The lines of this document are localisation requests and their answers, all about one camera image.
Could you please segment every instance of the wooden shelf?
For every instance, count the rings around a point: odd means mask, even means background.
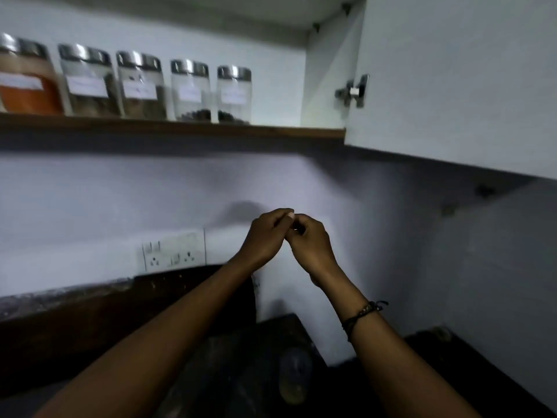
[[[127,119],[94,119],[0,113],[0,130],[68,130],[111,134],[172,134],[183,136],[255,136],[261,138],[344,139],[345,129],[314,127],[244,126]]]

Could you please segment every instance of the bracelet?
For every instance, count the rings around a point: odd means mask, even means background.
[[[350,342],[350,335],[352,334],[352,330],[354,330],[354,326],[358,322],[358,320],[363,317],[367,316],[368,314],[375,312],[375,311],[382,311],[383,307],[380,304],[389,305],[387,301],[379,300],[377,302],[371,301],[366,305],[364,309],[362,309],[356,316],[349,318],[343,323],[343,330],[346,332],[348,336],[348,341]]]

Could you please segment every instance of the glass jar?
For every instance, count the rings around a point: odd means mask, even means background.
[[[7,112],[64,114],[44,45],[0,33],[0,98]]]
[[[193,60],[172,60],[171,70],[176,120],[211,122],[209,67]]]
[[[164,120],[164,79],[160,60],[137,51],[116,53],[124,116],[130,119]]]
[[[218,120],[249,124],[251,121],[251,70],[220,66],[217,69]]]
[[[118,117],[118,95],[110,55],[80,44],[58,45],[73,114]]]

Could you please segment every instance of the electrical outlet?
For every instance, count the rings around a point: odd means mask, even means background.
[[[144,242],[142,249],[146,274],[205,265],[202,230]]]

